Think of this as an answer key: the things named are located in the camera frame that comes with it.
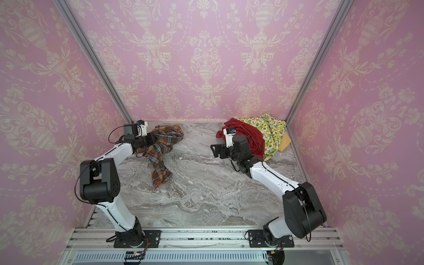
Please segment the plaid flannel cloth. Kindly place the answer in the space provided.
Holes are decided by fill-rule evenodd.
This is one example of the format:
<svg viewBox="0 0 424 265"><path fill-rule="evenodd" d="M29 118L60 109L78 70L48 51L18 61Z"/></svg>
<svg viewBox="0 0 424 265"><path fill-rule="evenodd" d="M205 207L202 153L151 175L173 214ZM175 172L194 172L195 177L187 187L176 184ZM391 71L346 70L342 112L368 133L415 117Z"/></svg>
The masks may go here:
<svg viewBox="0 0 424 265"><path fill-rule="evenodd" d="M152 131L154 144L136 151L149 159L153 166L152 184L155 189L167 182L172 172L165 166L163 155L172 151L173 146L184 138L184 132L179 125L156 126Z"/></svg>

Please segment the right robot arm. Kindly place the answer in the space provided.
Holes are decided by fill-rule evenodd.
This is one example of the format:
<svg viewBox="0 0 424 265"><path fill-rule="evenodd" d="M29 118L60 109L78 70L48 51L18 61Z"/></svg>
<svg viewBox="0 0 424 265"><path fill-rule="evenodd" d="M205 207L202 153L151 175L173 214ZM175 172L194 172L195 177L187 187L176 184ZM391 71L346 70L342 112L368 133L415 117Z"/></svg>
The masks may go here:
<svg viewBox="0 0 424 265"><path fill-rule="evenodd" d="M253 155L247 137L231 135L224 144L210 146L214 157L230 159L236 163L235 170L262 183L283 203L284 214L263 226L265 242L277 246L285 236L307 238L311 232L327 221L314 186L299 183L272 169L264 160Z"/></svg>

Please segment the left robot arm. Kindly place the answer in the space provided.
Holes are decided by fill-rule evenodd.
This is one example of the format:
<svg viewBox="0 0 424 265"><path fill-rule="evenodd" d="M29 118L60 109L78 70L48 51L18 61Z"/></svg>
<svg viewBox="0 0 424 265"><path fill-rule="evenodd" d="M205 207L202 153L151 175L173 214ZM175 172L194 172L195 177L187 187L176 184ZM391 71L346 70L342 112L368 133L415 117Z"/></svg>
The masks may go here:
<svg viewBox="0 0 424 265"><path fill-rule="evenodd" d="M141 148L155 143L155 137L147 132L148 123L139 120L122 126L124 134L114 146L100 157L80 164L79 196L84 203L95 205L103 211L115 228L115 234L106 239L115 248L157 248L161 232L145 232L136 216L131 214L120 195L120 179L117 171L124 160Z"/></svg>

